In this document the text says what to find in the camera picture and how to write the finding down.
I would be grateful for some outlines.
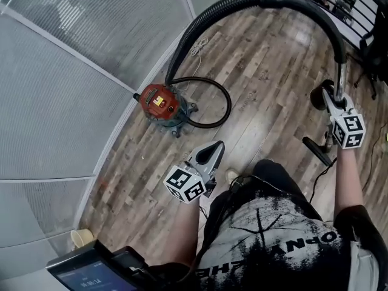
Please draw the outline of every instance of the sneaker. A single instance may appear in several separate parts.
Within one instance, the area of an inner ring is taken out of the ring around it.
[[[229,168],[225,172],[226,181],[228,182],[229,185],[231,185],[232,181],[236,179],[238,176],[239,176],[239,173],[233,168]]]

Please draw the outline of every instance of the screen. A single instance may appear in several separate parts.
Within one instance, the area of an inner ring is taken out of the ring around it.
[[[60,274],[58,278],[75,291],[137,290],[101,261]]]

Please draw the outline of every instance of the black hose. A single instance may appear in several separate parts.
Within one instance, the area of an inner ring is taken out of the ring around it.
[[[214,123],[204,124],[204,123],[198,123],[198,122],[192,121],[190,118],[186,118],[186,122],[199,129],[212,129],[224,124],[225,121],[228,119],[230,112],[232,111],[232,100],[230,99],[230,95],[228,91],[225,89],[225,87],[223,87],[220,83],[213,81],[212,79],[202,78],[200,76],[186,76],[185,78],[174,79],[172,80],[171,84],[174,85],[174,84],[178,84],[186,81],[201,81],[201,82],[207,82],[211,85],[214,85],[224,94],[226,99],[226,111],[224,116],[219,121]]]
[[[333,50],[334,50],[334,60],[338,64],[346,63],[346,51],[344,42],[342,39],[341,33],[338,31],[337,27],[333,23],[333,21],[328,17],[328,15],[322,11],[319,7],[317,7],[314,3],[309,0],[220,0],[209,8],[204,10],[187,28],[185,33],[183,34],[177,49],[174,52],[171,63],[167,70],[165,84],[172,85],[177,82],[183,82],[182,78],[173,79],[176,75],[179,66],[182,64],[184,58],[186,57],[189,50],[192,48],[195,41],[201,36],[202,33],[205,32],[210,26],[218,22],[220,19],[238,12],[240,10],[244,10],[249,7],[262,7],[262,8],[291,8],[302,14],[305,14],[313,21],[315,21],[326,33],[329,38]],[[342,79],[340,77],[341,70],[338,69],[338,80]],[[200,81],[209,82],[209,79],[202,78]],[[228,96],[227,99],[230,99],[229,94],[224,89],[221,84],[216,83],[211,80],[213,85],[216,85],[217,88],[221,89],[225,96]],[[229,108],[231,104],[228,104],[226,115],[216,123],[211,124],[201,124],[197,122],[193,122],[188,119],[187,122],[192,126],[199,128],[213,128],[221,125],[229,116],[231,108]]]

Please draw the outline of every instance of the wooden floor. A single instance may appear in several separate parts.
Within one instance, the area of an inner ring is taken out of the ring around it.
[[[311,89],[335,75],[333,51],[323,31],[294,11],[256,8],[223,19],[204,36],[209,43],[201,53],[196,75],[216,79],[227,88],[233,103],[230,118],[218,129],[188,125],[182,137],[175,139],[170,131],[151,124],[137,106],[109,154],[81,221],[81,227],[89,228],[110,249],[130,245],[149,264],[159,263],[178,205],[162,179],[171,165],[196,146],[213,139],[226,145],[213,197],[201,200],[206,209],[216,194],[227,188],[224,172],[229,167],[248,172],[260,159],[273,159],[287,169],[307,197],[314,179],[324,170],[301,142],[303,136],[321,142],[328,122],[327,114],[309,102]],[[198,62],[198,57],[188,57],[178,76],[192,75]],[[357,150],[364,184],[372,144],[388,120],[388,89],[379,84],[380,94],[373,101],[365,79],[358,89],[351,85],[362,71],[359,65],[349,58],[347,66],[347,93],[367,126],[364,145]],[[157,82],[163,82],[164,70]],[[192,82],[183,95],[198,104],[194,120],[213,122],[222,117],[225,102],[213,87]],[[374,223],[388,242],[387,132],[385,128],[375,147],[372,176],[364,196]],[[325,221],[332,220],[334,184],[332,169],[320,179],[313,200]]]

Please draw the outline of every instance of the forearm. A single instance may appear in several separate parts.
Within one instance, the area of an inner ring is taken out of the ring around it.
[[[198,242],[199,198],[191,204],[179,204],[174,223],[162,253],[165,263],[191,266]]]
[[[334,217],[342,209],[363,205],[363,190],[354,149],[338,147]]]

